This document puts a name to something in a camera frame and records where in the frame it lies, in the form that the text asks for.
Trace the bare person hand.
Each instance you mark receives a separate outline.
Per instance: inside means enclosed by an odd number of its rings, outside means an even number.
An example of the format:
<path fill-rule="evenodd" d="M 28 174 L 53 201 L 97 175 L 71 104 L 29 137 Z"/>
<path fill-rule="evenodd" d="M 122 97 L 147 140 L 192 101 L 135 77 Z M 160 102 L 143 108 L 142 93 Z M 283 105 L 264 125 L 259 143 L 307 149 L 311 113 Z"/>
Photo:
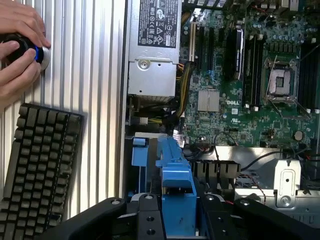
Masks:
<path fill-rule="evenodd" d="M 0 33 L 18 33 L 37 47 L 51 47 L 46 39 L 43 19 L 31 6 L 12 0 L 0 2 Z M 0 111 L 16 102 L 33 85 L 41 73 L 36 51 L 27 50 L 20 58 L 0 70 Z"/>

